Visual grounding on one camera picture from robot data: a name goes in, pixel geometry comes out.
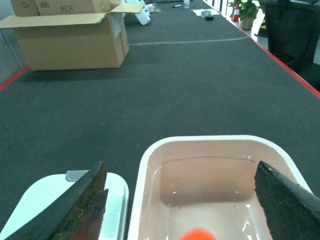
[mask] dark gray table surface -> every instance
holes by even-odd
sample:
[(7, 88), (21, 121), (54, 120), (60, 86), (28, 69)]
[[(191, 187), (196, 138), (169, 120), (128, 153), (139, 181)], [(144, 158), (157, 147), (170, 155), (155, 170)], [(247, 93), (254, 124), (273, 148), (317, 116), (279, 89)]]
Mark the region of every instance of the dark gray table surface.
[(0, 229), (34, 182), (98, 161), (126, 180), (129, 223), (140, 159), (172, 136), (270, 140), (320, 196), (319, 99), (222, 16), (158, 5), (126, 17), (120, 68), (28, 70), (0, 92)]

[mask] orange ball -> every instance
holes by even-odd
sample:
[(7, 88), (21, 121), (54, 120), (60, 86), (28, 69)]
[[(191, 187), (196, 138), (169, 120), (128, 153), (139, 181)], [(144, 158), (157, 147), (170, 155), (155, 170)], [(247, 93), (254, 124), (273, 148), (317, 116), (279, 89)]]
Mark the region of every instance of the orange ball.
[(216, 240), (216, 238), (202, 228), (195, 228), (188, 231), (180, 240)]

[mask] box flap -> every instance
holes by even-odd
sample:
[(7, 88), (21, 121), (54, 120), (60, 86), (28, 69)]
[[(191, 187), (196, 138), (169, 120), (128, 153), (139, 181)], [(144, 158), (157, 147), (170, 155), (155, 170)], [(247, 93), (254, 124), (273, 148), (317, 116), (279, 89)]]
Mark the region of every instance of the box flap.
[(121, 4), (121, 0), (108, 0), (111, 7), (114, 9), (116, 6)]
[(111, 13), (138, 14), (144, 8), (145, 3), (121, 3), (112, 9)]
[(87, 13), (53, 16), (9, 16), (0, 21), (0, 29), (15, 29), (27, 27), (68, 26), (83, 24), (99, 24), (107, 13)]

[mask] plant pot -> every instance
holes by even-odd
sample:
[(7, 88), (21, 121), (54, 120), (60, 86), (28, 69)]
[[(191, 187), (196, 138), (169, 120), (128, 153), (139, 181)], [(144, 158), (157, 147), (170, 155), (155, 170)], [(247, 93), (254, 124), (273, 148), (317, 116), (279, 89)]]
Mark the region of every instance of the plant pot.
[(254, 24), (254, 19), (252, 17), (245, 17), (242, 20), (240, 20), (239, 22), (239, 26), (240, 28), (242, 28), (243, 30), (249, 30), (252, 28)]

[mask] plastic container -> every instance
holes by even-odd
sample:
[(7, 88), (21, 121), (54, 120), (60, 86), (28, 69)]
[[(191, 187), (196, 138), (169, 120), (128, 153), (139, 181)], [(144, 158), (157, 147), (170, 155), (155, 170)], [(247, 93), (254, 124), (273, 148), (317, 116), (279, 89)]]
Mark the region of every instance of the plastic container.
[[(68, 172), (72, 172), (72, 174), (46, 176), (31, 185), (23, 194), (1, 231), (0, 240), (6, 239), (41, 213), (87, 170)], [(121, 176), (108, 172), (104, 188), (109, 190), (99, 240), (123, 240), (129, 201), (128, 185)]]
[(177, 240), (198, 227), (218, 240), (271, 240), (255, 192), (259, 161), (310, 191), (289, 155), (260, 137), (187, 136), (154, 143), (140, 162), (128, 240)]

